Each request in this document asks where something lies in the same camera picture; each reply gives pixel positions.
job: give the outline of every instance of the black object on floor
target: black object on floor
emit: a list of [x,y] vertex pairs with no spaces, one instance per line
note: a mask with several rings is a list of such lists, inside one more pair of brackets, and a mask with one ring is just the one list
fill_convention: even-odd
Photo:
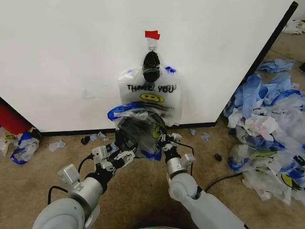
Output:
[[223,157],[219,154],[215,154],[214,157],[217,161],[222,161],[223,160]]
[[299,67],[299,69],[301,69],[303,72],[305,72],[305,63],[303,63],[303,64]]
[[83,145],[87,144],[90,141],[90,136],[85,136],[81,139]]

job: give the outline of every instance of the red object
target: red object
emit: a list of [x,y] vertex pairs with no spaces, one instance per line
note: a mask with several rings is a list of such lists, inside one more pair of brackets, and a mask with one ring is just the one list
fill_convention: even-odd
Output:
[[155,40],[158,40],[160,38],[160,34],[158,34],[158,31],[145,31],[145,37],[153,38]]
[[0,102],[0,125],[14,135],[31,128],[29,122],[5,103]]

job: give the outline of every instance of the hook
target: hook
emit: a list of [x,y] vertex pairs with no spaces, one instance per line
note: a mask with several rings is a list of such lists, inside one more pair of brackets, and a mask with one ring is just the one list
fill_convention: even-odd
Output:
[[149,49],[153,52],[156,46],[149,46]]

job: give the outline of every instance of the pile of plastic bags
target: pile of plastic bags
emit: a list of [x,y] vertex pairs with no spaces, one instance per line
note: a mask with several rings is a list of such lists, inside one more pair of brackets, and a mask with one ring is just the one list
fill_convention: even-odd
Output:
[[243,183],[262,200],[272,195],[305,205],[305,98],[289,73],[268,83],[259,74],[238,87],[224,110],[229,128],[243,145],[236,145],[229,166],[242,172]]
[[34,152],[39,146],[39,139],[41,139],[40,132],[34,127],[19,135],[11,135],[0,127],[0,152],[5,156],[9,145],[13,144],[16,149],[10,159],[17,165],[23,165],[34,156]]

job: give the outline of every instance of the baseboard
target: baseboard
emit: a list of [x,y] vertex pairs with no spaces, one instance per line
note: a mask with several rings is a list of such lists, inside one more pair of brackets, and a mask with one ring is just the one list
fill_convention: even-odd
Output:
[[[183,128],[199,128],[199,127],[212,127],[215,126],[214,123],[191,123],[191,124],[182,124],[182,125],[173,125],[168,127],[168,129],[183,129]],[[49,136],[70,136],[70,135],[91,135],[97,134],[98,132],[102,132],[104,134],[114,133],[115,129],[95,129],[95,130],[73,130],[73,131],[54,131],[54,132],[42,132],[41,135],[43,137]]]

